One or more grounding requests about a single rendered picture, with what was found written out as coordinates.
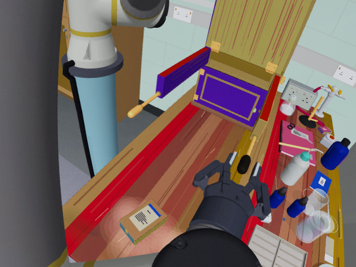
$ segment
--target black scissors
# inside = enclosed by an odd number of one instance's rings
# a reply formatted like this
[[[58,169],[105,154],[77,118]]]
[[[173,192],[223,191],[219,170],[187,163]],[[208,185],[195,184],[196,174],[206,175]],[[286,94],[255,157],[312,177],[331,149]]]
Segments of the black scissors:
[[[295,125],[294,125],[293,123],[290,123],[290,124],[287,126],[287,128],[291,130],[291,129],[295,128]]]

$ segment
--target bottle cap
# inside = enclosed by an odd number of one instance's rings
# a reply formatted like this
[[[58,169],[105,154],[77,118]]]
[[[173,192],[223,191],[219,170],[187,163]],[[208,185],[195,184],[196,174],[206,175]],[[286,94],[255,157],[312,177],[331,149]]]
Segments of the bottle cap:
[[[285,193],[287,192],[287,187],[282,187],[281,189],[278,190],[278,195],[280,196],[285,196]]]
[[[310,157],[311,157],[311,155],[310,155],[308,152],[306,152],[306,151],[303,151],[303,152],[300,154],[300,158],[301,158],[301,160],[303,160],[303,161],[308,161],[308,160],[310,160]]]
[[[305,206],[307,202],[308,202],[308,197],[307,197],[307,196],[302,197],[302,198],[299,200],[299,204],[300,204],[301,206]]]
[[[342,139],[341,144],[342,144],[344,147],[348,147],[348,146],[351,144],[351,142],[350,142],[350,140],[348,140],[347,138],[344,138],[344,139]]]

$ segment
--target hinge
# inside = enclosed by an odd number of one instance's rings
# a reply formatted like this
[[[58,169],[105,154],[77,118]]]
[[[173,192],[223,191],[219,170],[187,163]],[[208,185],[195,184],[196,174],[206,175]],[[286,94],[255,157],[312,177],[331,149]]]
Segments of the hinge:
[[[221,43],[212,41],[210,48],[211,48],[211,50],[213,50],[214,52],[219,53],[219,51],[220,51],[220,46],[221,46]]]
[[[282,84],[284,83],[284,81],[285,81],[285,77],[283,76],[283,77],[280,79],[279,84],[282,85]]]
[[[271,74],[275,73],[277,66],[278,65],[273,64],[272,62],[268,62],[267,66],[266,66],[266,72],[271,73]]]

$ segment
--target white squeeze bottle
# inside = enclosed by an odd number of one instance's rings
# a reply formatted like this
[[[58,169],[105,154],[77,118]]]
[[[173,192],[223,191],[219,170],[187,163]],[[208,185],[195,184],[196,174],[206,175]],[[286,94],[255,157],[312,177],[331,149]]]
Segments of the white squeeze bottle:
[[[288,186],[295,185],[296,182],[302,177],[306,170],[310,166],[309,154],[311,151],[319,151],[318,149],[311,149],[308,152],[303,151],[301,154],[295,155],[292,160],[288,163],[287,167],[283,170],[280,175],[282,182]]]

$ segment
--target pink notebook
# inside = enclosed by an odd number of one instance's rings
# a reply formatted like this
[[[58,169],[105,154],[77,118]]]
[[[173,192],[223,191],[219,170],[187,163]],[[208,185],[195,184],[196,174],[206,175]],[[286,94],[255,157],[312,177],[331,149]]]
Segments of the pink notebook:
[[[290,127],[292,129],[288,129],[288,125],[290,125],[289,122],[286,122],[283,120],[281,121],[280,137],[279,137],[280,142],[289,144],[289,145],[306,147],[308,149],[314,148],[314,139],[313,139],[312,132],[307,131],[303,128],[300,128],[298,126],[293,127],[293,128]],[[297,154],[301,154],[303,151],[306,151],[306,150],[279,145],[279,152],[286,154],[290,157],[294,157]],[[312,156],[309,160],[310,164],[312,166],[316,166],[317,161],[315,159],[315,151],[311,151],[310,155]]]

